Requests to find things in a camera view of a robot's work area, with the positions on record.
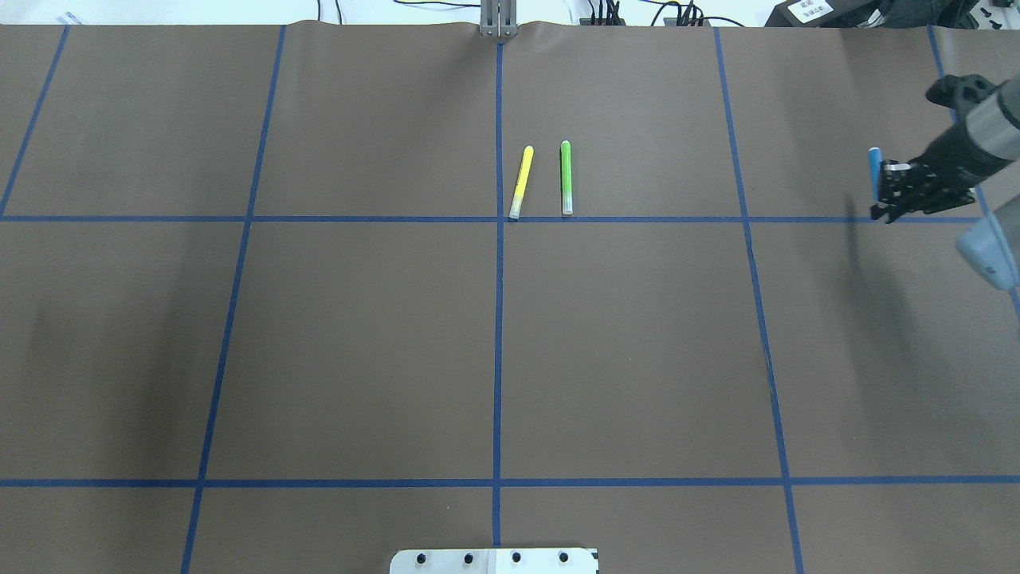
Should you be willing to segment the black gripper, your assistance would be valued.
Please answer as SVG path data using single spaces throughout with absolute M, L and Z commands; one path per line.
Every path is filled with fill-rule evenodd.
M 871 221 L 912 212 L 936 214 L 975 202 L 972 189 L 1006 168 L 1006 161 L 974 143 L 966 128 L 949 128 L 908 163 L 883 161 L 881 200 L 870 207 Z

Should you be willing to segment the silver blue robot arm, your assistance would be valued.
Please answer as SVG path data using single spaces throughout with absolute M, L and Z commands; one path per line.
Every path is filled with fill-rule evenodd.
M 1005 192 L 1018 185 L 1018 79 L 994 83 L 980 75 L 934 81 L 928 101 L 955 113 L 955 121 L 914 159 L 883 159 L 868 152 L 871 219 L 892 224 L 906 214 L 937 214 L 979 203 L 979 187 Z M 1016 289 L 1018 192 L 987 204 L 987 214 L 957 240 L 966 264 L 994 289 Z

